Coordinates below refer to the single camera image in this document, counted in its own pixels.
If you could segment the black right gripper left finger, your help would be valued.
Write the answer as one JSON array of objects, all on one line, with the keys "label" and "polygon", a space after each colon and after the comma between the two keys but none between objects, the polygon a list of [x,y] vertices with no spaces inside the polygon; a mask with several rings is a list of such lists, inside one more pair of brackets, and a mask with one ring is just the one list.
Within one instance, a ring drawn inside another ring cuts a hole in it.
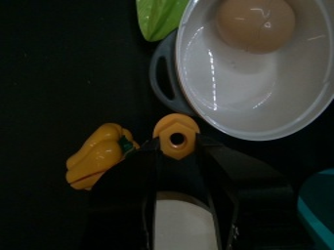
[{"label": "black right gripper left finger", "polygon": [[145,143],[94,185],[83,250],[154,250],[159,140]]}]

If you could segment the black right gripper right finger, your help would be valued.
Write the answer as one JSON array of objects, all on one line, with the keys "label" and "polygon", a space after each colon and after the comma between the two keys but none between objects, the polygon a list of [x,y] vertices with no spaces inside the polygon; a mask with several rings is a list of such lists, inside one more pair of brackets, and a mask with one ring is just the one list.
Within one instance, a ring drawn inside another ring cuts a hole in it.
[{"label": "black right gripper right finger", "polygon": [[265,162],[195,137],[195,156],[207,189],[219,250],[306,250],[297,195]]}]

